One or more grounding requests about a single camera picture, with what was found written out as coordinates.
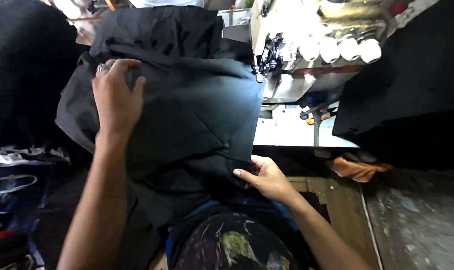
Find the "left hand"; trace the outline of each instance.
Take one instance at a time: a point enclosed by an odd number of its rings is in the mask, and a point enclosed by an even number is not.
[[[143,107],[145,77],[139,77],[133,90],[126,83],[129,69],[138,68],[134,59],[110,59],[105,63],[110,70],[97,72],[92,80],[93,96],[100,120],[99,135],[128,141]]]

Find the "black cloth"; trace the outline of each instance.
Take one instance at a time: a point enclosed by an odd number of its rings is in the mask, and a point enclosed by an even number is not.
[[[51,141],[60,91],[83,46],[66,16],[38,0],[0,1],[0,147]]]
[[[272,231],[239,212],[216,214],[202,222],[176,257],[170,267],[177,270],[306,269]]]
[[[127,268],[150,262],[167,224],[211,194],[245,185],[232,170],[250,164],[263,87],[252,73],[251,46],[221,38],[222,28],[217,11],[193,6],[111,12],[62,92],[57,125],[93,152],[99,129],[91,85],[95,68],[110,58],[142,61],[128,74],[128,84],[147,78],[143,114],[127,151],[129,186],[137,199],[128,228],[152,241],[142,241],[142,247],[124,243],[145,250],[139,263],[125,262]],[[134,260],[129,254],[124,249],[124,259]]]
[[[332,134],[386,163],[454,168],[454,1],[398,29],[345,84]]]

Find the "concrete floor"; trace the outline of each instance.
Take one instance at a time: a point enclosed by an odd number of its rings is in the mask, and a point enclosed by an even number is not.
[[[385,270],[454,270],[454,172],[394,169],[363,185]]]

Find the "ring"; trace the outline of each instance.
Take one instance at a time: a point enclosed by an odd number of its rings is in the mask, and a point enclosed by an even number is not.
[[[97,66],[97,72],[102,72],[104,70],[110,70],[110,67],[107,64],[103,64],[103,63],[101,63]]]

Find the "white fabric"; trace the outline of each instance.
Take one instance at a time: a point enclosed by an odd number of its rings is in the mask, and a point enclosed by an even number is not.
[[[157,6],[198,6],[204,8],[204,0],[130,0],[136,8]]]

